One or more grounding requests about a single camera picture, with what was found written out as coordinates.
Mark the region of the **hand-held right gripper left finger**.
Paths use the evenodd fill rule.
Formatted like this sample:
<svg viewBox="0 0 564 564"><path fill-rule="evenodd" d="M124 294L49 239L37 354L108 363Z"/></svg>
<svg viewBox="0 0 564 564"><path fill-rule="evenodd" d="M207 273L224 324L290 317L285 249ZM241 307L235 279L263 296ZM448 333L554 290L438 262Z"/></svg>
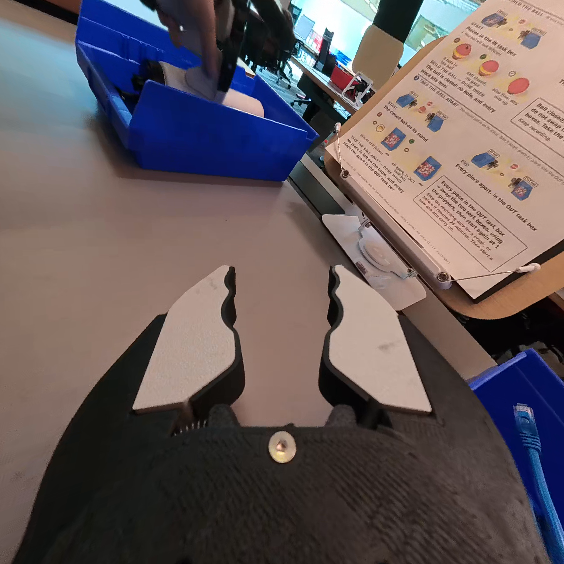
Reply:
<svg viewBox="0 0 564 564"><path fill-rule="evenodd" d="M132 410L208 414L233 405L245 387L236 322L236 271L223 265L169 308Z"/></svg>

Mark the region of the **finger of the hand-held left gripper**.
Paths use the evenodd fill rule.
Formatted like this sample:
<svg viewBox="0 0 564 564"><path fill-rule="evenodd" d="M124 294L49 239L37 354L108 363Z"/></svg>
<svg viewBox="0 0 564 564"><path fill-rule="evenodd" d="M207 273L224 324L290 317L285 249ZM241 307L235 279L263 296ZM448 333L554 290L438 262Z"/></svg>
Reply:
<svg viewBox="0 0 564 564"><path fill-rule="evenodd" d="M226 94L231 87L245 37L249 8L249 1L221 1L218 6L217 39L222 53L218 79L219 93Z"/></svg>
<svg viewBox="0 0 564 564"><path fill-rule="evenodd" d="M156 12L173 44L197 55L200 64L185 71L188 92L209 101L218 95L221 54L216 46L213 1L157 1Z"/></svg>

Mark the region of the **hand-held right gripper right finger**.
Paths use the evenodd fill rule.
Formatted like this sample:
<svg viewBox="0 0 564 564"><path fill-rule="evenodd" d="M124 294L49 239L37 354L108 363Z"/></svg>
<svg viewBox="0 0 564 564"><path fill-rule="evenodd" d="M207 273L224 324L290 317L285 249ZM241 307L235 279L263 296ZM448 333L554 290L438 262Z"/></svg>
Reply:
<svg viewBox="0 0 564 564"><path fill-rule="evenodd" d="M325 400L350 405L358 417L379 407L430 415L431 402L392 306L342 265L329 270L328 297L319 369Z"/></svg>

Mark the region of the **white bottle black cap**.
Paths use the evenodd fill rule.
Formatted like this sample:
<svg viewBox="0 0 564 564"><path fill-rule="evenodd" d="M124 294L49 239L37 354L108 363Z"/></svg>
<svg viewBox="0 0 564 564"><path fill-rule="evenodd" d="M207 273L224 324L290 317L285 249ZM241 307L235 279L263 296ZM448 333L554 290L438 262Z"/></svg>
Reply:
<svg viewBox="0 0 564 564"><path fill-rule="evenodd" d="M219 91L200 66L182 69L165 61L144 60L138 73L131 78L134 91L140 94L149 80L224 107L264 117L264 108L259 100L232 88L225 93Z"/></svg>

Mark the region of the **blue storage bin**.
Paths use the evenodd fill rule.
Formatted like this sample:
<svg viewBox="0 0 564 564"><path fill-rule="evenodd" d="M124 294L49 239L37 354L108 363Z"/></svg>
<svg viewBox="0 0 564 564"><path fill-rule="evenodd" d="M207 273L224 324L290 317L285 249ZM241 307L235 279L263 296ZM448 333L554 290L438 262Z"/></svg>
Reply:
<svg viewBox="0 0 564 564"><path fill-rule="evenodd" d="M472 379L503 437L552 563L563 563L563 381L534 350Z"/></svg>
<svg viewBox="0 0 564 564"><path fill-rule="evenodd" d="M143 63L173 71L199 58L175 48L168 33L106 1L83 1L75 35L77 61L122 145L144 169L284 181L318 134L263 79L235 71L234 90L258 101L264 116L148 81Z"/></svg>

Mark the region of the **wooden office desk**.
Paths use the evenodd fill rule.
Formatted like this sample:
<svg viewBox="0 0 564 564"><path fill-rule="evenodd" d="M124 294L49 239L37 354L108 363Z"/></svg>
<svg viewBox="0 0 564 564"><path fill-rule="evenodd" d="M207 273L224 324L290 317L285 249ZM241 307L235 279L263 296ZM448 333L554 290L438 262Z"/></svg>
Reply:
<svg viewBox="0 0 564 564"><path fill-rule="evenodd" d="M352 102L342 98L342 91L330 81L329 77L294 56L291 57L291 63L302 72L297 88L309 99L303 114L303 119L307 123L310 124L318 113L334 118L341 124L354 115L357 109Z"/></svg>

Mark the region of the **red bin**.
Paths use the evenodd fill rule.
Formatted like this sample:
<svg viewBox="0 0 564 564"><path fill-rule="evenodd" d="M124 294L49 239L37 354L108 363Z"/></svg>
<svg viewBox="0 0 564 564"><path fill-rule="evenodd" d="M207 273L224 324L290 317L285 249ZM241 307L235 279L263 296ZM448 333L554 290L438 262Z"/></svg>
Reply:
<svg viewBox="0 0 564 564"><path fill-rule="evenodd" d="M336 88L343 91L354 77L355 74L348 68L343 67L340 63L336 63L330 75L330 81Z"/></svg>

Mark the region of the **beige rounded board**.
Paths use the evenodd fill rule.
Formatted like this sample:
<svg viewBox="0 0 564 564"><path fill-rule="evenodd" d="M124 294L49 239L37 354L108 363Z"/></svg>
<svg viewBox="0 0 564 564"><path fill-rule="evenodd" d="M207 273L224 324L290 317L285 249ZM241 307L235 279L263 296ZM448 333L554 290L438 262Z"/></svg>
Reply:
<svg viewBox="0 0 564 564"><path fill-rule="evenodd" d="M372 24L363 35L351 63L352 69L370 79L372 87L378 89L394 74L403 50L402 41Z"/></svg>

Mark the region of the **black board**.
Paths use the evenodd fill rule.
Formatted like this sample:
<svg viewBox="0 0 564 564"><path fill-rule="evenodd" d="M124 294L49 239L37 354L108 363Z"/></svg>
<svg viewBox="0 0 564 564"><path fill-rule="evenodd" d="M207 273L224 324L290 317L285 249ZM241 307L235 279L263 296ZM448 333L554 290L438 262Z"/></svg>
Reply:
<svg viewBox="0 0 564 564"><path fill-rule="evenodd" d="M379 1L373 24L405 41L419 13L423 1Z"/></svg>

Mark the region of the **printed instruction sheet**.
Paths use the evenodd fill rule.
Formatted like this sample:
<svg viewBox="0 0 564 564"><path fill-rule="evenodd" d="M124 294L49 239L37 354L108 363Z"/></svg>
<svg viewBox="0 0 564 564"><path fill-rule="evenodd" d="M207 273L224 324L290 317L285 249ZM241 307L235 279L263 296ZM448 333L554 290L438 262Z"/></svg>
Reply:
<svg viewBox="0 0 564 564"><path fill-rule="evenodd" d="M559 254L563 1L484 2L328 149L453 278Z"/></svg>

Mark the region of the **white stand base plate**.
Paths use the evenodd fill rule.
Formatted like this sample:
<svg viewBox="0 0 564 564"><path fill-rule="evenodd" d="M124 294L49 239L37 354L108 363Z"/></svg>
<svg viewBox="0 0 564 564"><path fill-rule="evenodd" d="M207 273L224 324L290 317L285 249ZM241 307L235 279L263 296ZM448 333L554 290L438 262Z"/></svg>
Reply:
<svg viewBox="0 0 564 564"><path fill-rule="evenodd" d="M368 285L396 311L427 297L416 270L396 253L370 221L361 222L357 216L345 214L325 214L321 220Z"/></svg>

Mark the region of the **small white frame stand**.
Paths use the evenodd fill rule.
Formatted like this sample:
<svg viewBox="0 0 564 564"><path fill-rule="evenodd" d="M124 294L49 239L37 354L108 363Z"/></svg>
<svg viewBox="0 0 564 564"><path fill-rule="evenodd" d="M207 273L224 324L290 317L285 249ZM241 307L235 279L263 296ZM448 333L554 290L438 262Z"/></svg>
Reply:
<svg viewBox="0 0 564 564"><path fill-rule="evenodd" d="M362 72L356 72L343 89L341 98L351 104L355 109L363 105L363 99L371 90L373 81Z"/></svg>

